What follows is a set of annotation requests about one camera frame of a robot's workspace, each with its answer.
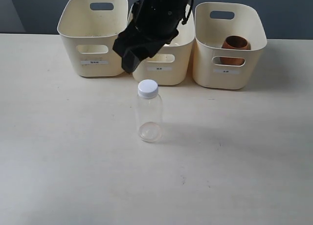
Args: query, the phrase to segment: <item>bottle cap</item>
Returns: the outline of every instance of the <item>bottle cap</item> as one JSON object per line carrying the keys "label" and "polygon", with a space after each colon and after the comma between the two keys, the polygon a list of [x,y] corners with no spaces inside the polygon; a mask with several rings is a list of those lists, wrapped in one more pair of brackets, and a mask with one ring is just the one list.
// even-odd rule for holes
{"label": "bottle cap", "polygon": [[153,99],[158,95],[158,85],[154,80],[143,80],[138,85],[138,95],[144,99]]}

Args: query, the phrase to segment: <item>table surface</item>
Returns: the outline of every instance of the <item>table surface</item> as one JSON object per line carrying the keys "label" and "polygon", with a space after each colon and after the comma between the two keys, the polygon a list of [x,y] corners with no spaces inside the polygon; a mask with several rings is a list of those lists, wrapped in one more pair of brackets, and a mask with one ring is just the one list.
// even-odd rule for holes
{"label": "table surface", "polygon": [[57,35],[0,35],[1,225],[313,224],[313,41],[269,40],[240,91],[82,78]]}

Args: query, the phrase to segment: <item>terracotta pot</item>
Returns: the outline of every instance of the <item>terracotta pot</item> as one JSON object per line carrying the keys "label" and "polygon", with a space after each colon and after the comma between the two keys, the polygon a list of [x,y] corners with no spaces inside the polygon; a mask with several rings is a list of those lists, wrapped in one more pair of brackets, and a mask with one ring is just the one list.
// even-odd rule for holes
{"label": "terracotta pot", "polygon": [[[245,38],[239,36],[230,36],[226,38],[222,46],[223,49],[249,50],[249,43]],[[240,66],[245,62],[242,58],[221,57],[223,65]]]}

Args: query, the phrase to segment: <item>plastic bottle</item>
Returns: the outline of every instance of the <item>plastic bottle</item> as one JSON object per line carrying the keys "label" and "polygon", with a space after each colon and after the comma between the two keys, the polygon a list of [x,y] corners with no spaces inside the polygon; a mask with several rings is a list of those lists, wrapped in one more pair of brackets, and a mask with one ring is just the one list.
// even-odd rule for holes
{"label": "plastic bottle", "polygon": [[146,142],[156,142],[162,137],[162,99],[158,84],[143,80],[138,85],[136,99],[136,123],[139,137]]}

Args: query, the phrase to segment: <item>cream plastic bin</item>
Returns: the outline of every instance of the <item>cream plastic bin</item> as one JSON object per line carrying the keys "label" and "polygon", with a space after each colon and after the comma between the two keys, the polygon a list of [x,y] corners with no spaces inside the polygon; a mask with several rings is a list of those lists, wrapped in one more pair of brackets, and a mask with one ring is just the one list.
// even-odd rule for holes
{"label": "cream plastic bin", "polygon": [[192,44],[195,39],[194,16],[191,13],[186,25],[179,23],[179,35],[170,45],[165,45],[157,55],[140,63],[133,72],[136,81],[155,80],[159,85],[173,86],[181,83],[187,73]]}
{"label": "cream plastic bin", "polygon": [[[213,13],[234,13],[233,19],[211,18]],[[193,77],[203,87],[237,90],[243,88],[267,45],[257,12],[236,3],[205,2],[196,7],[196,43]],[[246,38],[251,50],[222,49],[228,36]],[[243,58],[241,66],[222,65],[220,57]]]}
{"label": "cream plastic bin", "polygon": [[[113,10],[92,10],[92,3],[111,3]],[[127,0],[70,0],[58,25],[68,56],[83,77],[117,76],[121,58],[112,50],[117,35],[125,30]]]}

